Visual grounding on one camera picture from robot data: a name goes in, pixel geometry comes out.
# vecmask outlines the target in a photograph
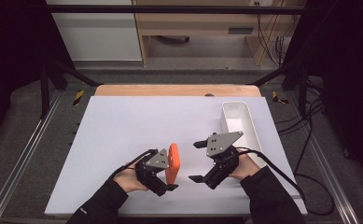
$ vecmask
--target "black curtain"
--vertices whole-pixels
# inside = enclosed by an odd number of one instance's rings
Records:
[[[329,9],[333,2],[324,7]],[[297,55],[317,21],[314,17],[300,19],[285,63]],[[347,156],[363,166],[363,1],[338,1],[305,53],[303,65],[308,75],[324,80],[324,104],[345,151],[350,153]],[[299,77],[297,72],[290,72],[285,83],[292,87]]]
[[[10,94],[40,79],[43,63],[56,60],[74,68],[56,23],[48,12],[33,12],[26,4],[46,4],[45,0],[0,0],[0,124],[6,114]],[[63,72],[47,66],[56,88],[65,88]]]

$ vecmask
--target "aluminum rail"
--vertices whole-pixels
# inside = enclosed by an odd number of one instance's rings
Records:
[[[308,7],[223,7],[223,6],[100,6],[100,5],[28,5],[27,9],[51,13],[172,13],[172,14],[260,14],[316,15],[323,8]]]
[[[48,114],[41,119],[35,127],[35,130],[30,137],[26,147],[24,148],[21,156],[19,157],[18,162],[15,164],[12,172],[10,173],[7,182],[3,186],[0,191],[0,217],[2,216],[7,203],[9,202],[13,192],[18,186],[19,181],[26,169],[30,159],[32,158],[36,147],[38,146],[39,141],[41,140],[44,131],[47,129],[48,124],[60,102],[60,99],[63,95],[63,91],[55,91],[51,103]]]

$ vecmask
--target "hand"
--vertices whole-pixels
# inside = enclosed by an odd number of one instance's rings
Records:
[[[239,166],[230,174],[230,177],[243,180],[249,175],[254,175],[259,170],[259,166],[247,154],[243,154],[239,156]]]
[[[135,190],[144,190],[147,191],[148,188],[143,185],[140,181],[138,181],[137,176],[135,176],[135,163],[129,166],[132,169],[126,169],[116,176],[114,176],[114,181],[117,182],[126,193],[135,191]]]

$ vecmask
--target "gripper camera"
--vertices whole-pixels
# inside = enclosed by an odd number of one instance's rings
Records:
[[[171,144],[169,148],[169,156],[167,156],[166,149],[161,151],[158,151],[157,149],[150,149],[128,164],[119,167],[118,170],[110,176],[110,178],[114,178],[115,175],[125,169],[130,169],[129,166],[136,161],[135,175],[137,180],[158,196],[163,195],[167,190],[173,191],[178,188],[178,185],[175,184],[175,178],[179,170],[180,162],[175,143]],[[167,184],[157,177],[157,173],[163,170],[166,170],[165,174]]]
[[[205,175],[190,175],[189,178],[195,183],[205,183],[210,189],[215,189],[226,177],[231,174],[239,165],[237,149],[232,145],[236,142],[243,132],[222,133],[209,136],[207,140],[195,142],[196,148],[207,147],[206,155],[214,160],[214,167]]]

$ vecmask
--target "white cabinet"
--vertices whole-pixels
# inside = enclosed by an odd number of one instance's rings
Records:
[[[49,5],[131,5],[130,0],[47,0]],[[73,61],[141,61],[132,13],[53,13]]]

